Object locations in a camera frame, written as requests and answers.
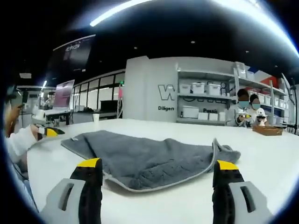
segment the shelf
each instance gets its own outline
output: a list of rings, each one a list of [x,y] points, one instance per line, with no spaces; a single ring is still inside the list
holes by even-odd
[[[178,93],[179,97],[189,97],[189,98],[212,98],[212,99],[225,99],[225,100],[236,100],[236,97],[227,96],[212,96],[207,94],[193,94],[193,93]]]
[[[205,70],[180,70],[178,69],[178,78],[190,78],[190,79],[208,79],[212,81],[229,81],[234,79],[234,75],[223,73],[223,72],[213,72]]]
[[[267,106],[267,107],[272,108],[272,105],[268,105],[268,104],[261,104],[261,106]],[[282,111],[285,110],[284,108],[281,108],[281,107],[279,107],[279,106],[274,106],[274,109],[278,109],[278,110],[282,110]]]
[[[198,119],[195,119],[195,118],[177,118],[177,123],[198,124],[198,125],[218,125],[218,126],[224,126],[225,125],[225,121],[198,120]]]
[[[249,79],[246,79],[246,78],[239,77],[239,84],[240,85],[245,85],[245,86],[250,86],[250,87],[253,87],[253,88],[256,88],[256,89],[261,89],[261,90],[268,91],[268,92],[271,91],[271,87],[269,85],[267,85],[265,83],[260,83],[260,82],[256,82],[256,81],[253,81],[253,80],[249,80]],[[274,94],[278,94],[280,96],[285,96],[286,95],[282,90],[279,90],[279,89],[274,88],[274,87],[273,87],[273,91],[274,91]]]

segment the desk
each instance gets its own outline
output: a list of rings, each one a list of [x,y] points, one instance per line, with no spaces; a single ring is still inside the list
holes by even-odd
[[[299,174],[299,137],[289,133],[263,136],[252,129],[227,126],[176,124],[131,119],[103,120],[62,127],[65,135],[43,139],[28,151],[28,175],[39,210],[46,196],[63,178],[69,178],[82,158],[60,141],[84,132],[107,130],[154,140],[173,138],[187,144],[220,144],[241,152],[237,166],[244,180],[251,181],[268,198],[275,214],[292,191]],[[213,222],[213,174],[149,193],[131,193],[106,184],[102,188],[103,224],[198,224]]]

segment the person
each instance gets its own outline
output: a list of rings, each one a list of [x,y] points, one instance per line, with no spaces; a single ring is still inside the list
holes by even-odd
[[[12,94],[12,88],[9,88],[7,91],[8,95]],[[5,111],[8,111],[9,101],[5,101]],[[10,171],[12,178],[21,193],[25,203],[35,212],[37,211],[30,184],[28,180],[22,179],[22,174],[18,169],[16,163],[18,163],[21,157],[27,152],[27,150],[37,142],[38,139],[38,127],[35,125],[29,125],[26,128],[21,128],[18,133],[10,133],[8,135],[8,131],[6,128],[10,128],[12,122],[19,116],[18,109],[13,109],[11,112],[6,113],[6,117],[4,117],[5,127],[4,131],[6,134],[5,138],[5,146],[8,152],[8,164],[10,164]]]
[[[240,89],[237,92],[238,103],[232,105],[226,117],[226,126],[249,126],[248,106],[249,106],[249,94],[246,89]]]
[[[248,113],[251,116],[251,126],[269,126],[265,111],[261,108],[261,103],[256,94],[252,94],[249,98],[250,107]]]

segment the face mask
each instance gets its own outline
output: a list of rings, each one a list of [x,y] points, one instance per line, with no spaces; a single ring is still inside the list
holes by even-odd
[[[249,101],[239,101],[241,107],[246,108],[249,105]]]
[[[253,104],[252,108],[255,109],[255,110],[257,110],[258,108],[260,108],[260,106],[261,106],[260,104]]]

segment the white shelving unit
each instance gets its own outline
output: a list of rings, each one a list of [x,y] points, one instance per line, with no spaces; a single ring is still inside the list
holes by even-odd
[[[235,92],[239,91],[239,86],[244,85],[248,87],[252,87],[254,89],[260,89],[263,91],[268,91],[271,95],[271,105],[262,104],[263,106],[267,106],[271,108],[271,117],[274,117],[274,109],[279,109],[284,113],[284,109],[274,106],[274,94],[279,95],[280,97],[286,96],[286,93],[283,92],[280,89],[274,88],[272,85],[272,81],[270,81],[270,85],[260,83],[257,81],[249,80],[247,78],[239,77],[238,74],[229,74],[229,73],[223,73],[223,72],[213,72],[213,71],[206,71],[206,70],[183,70],[178,67],[177,65],[177,71],[178,71],[178,90],[179,90],[179,80],[180,79],[206,79],[210,81],[218,81],[218,82],[225,82],[227,83],[227,87],[229,90],[229,84],[234,83],[235,84]],[[219,100],[226,100],[227,105],[229,107],[231,101],[236,101],[237,97],[231,97],[231,96],[211,96],[207,94],[182,94],[178,92],[178,98],[212,98],[212,99],[219,99]],[[225,125],[225,122],[222,121],[210,121],[210,120],[198,120],[198,119],[192,119],[192,118],[180,118],[178,115],[177,118],[178,123],[188,123],[188,124],[207,124],[207,125]]]

